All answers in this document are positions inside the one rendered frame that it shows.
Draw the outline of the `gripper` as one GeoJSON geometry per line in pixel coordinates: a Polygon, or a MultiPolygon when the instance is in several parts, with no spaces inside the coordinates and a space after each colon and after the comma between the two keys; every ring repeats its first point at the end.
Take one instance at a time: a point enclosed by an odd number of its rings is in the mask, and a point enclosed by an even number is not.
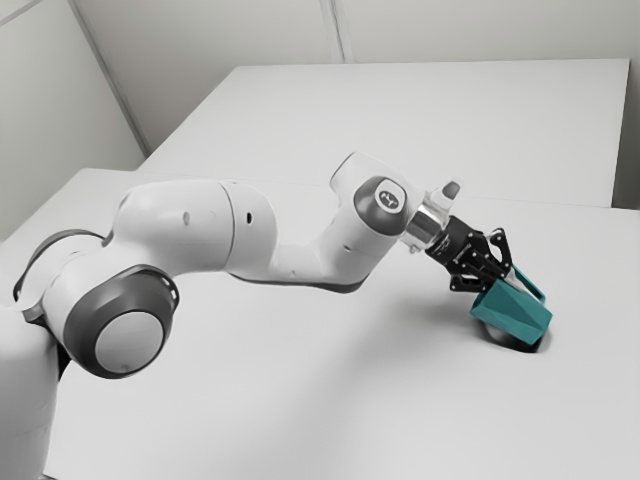
{"type": "Polygon", "coordinates": [[[456,216],[449,218],[428,256],[449,272],[454,292],[481,293],[496,280],[517,279],[505,231],[481,233],[456,216]]]}

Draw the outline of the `teal faceted mug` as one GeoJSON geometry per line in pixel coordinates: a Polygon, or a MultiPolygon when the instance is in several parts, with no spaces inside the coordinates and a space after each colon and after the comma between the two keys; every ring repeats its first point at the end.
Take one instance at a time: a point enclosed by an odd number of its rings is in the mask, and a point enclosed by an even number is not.
{"type": "Polygon", "coordinates": [[[513,266],[505,280],[497,280],[474,300],[470,314],[498,333],[500,343],[521,351],[535,351],[553,317],[545,294],[513,266]]]}

